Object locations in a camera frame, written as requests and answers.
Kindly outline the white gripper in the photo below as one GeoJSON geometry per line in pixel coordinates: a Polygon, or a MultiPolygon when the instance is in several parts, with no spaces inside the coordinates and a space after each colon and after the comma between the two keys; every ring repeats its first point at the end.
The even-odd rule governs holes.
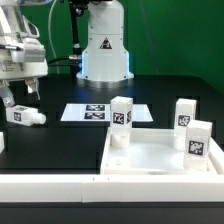
{"type": "Polygon", "coordinates": [[[23,27],[7,19],[0,21],[0,97],[5,107],[15,105],[7,81],[26,79],[28,93],[40,99],[36,77],[45,76],[48,67],[46,51],[38,37],[37,27],[28,20],[23,27]]]}

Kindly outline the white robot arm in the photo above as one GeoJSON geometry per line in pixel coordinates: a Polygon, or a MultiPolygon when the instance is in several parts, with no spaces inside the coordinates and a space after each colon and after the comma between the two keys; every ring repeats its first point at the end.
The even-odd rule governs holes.
{"type": "Polygon", "coordinates": [[[48,73],[39,30],[21,14],[23,6],[68,1],[73,33],[72,64],[77,78],[98,88],[112,88],[133,77],[123,45],[124,9],[118,0],[0,0],[0,98],[15,105],[11,81],[23,80],[30,93],[48,73]]]}

